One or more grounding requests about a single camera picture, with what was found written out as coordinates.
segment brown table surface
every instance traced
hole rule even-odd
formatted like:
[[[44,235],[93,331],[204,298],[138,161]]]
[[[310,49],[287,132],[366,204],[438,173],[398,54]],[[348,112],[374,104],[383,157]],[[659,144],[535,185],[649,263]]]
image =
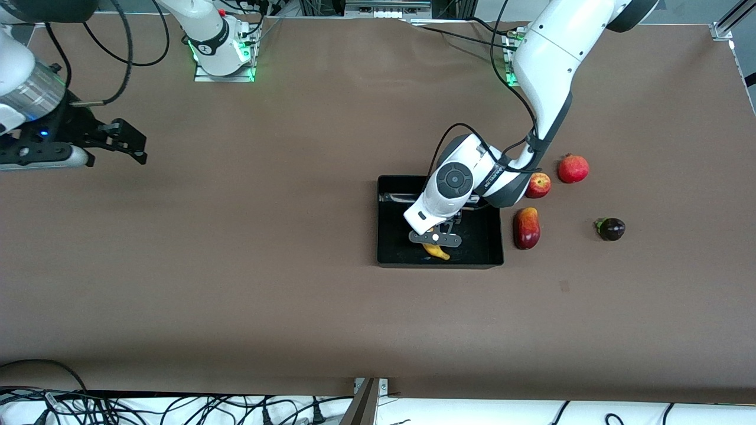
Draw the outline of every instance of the brown table surface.
[[[158,18],[129,19],[136,60],[157,56]],[[380,376],[405,396],[752,401],[756,119],[705,26],[605,34],[544,161],[551,193],[518,205],[540,211],[538,246],[514,249],[507,209],[504,266],[434,271],[376,265],[376,179],[423,174],[458,121],[498,147],[528,131],[485,46],[285,20],[258,81],[195,83],[169,22],[166,60],[95,111],[147,135],[146,166],[93,150],[92,169],[2,175],[3,360],[56,358],[100,389],[333,393]],[[116,16],[91,25],[125,53]],[[72,90],[112,94],[123,65],[54,27]],[[59,61],[42,31],[32,48]],[[580,184],[554,178],[568,152],[590,161]],[[625,220],[622,240],[598,240],[602,216]]]

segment black tray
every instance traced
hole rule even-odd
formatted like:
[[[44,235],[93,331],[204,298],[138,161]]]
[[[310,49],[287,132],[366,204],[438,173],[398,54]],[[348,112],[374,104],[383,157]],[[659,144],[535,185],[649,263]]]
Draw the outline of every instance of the black tray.
[[[499,209],[462,211],[462,222],[452,231],[462,237],[457,248],[443,247],[448,261],[430,256],[410,242],[412,228],[404,220],[409,203],[381,201],[384,194],[419,194],[424,175],[381,175],[378,178],[378,264],[393,268],[491,268],[504,264]]]

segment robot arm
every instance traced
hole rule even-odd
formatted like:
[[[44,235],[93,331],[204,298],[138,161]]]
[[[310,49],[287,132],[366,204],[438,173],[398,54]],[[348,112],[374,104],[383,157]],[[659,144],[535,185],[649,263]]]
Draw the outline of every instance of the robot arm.
[[[475,192],[492,206],[514,205],[525,193],[572,102],[572,77],[605,28],[624,32],[643,20],[657,0],[552,0],[529,25],[514,54],[517,80],[536,116],[535,129],[516,160],[476,135],[455,138],[438,161],[426,189],[404,213],[423,234],[453,217]]]
[[[255,30],[218,12],[212,0],[158,0],[187,33],[197,63],[210,75],[226,76],[251,60]]]
[[[224,76],[249,62],[249,24],[215,9],[211,0],[159,0],[187,32],[197,62]],[[0,0],[0,170],[91,166],[84,147],[100,147],[147,161],[146,138],[122,119],[95,119],[56,71],[14,40],[4,24],[87,21],[97,0]],[[18,130],[17,135],[11,132]]]

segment red apple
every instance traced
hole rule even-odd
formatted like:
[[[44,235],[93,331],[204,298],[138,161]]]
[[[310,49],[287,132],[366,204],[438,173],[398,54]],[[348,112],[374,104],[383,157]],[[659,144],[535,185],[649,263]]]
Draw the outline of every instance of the red apple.
[[[577,183],[588,175],[588,161],[580,155],[567,154],[559,163],[559,180]]]
[[[545,197],[551,190],[551,179],[548,175],[542,172],[534,172],[530,176],[530,182],[528,183],[528,190],[525,191],[525,196],[530,198]]]
[[[515,216],[515,245],[521,250],[535,247],[541,239],[541,224],[538,222],[538,211],[529,206],[521,209]]]

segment yellow banana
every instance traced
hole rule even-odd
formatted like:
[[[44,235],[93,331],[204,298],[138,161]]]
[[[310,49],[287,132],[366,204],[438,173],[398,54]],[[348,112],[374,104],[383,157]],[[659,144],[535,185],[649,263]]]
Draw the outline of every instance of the yellow banana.
[[[450,259],[451,256],[449,254],[445,253],[444,250],[441,249],[438,245],[431,245],[431,244],[423,244],[423,248],[426,249],[426,252],[434,257],[438,257],[440,259]]]

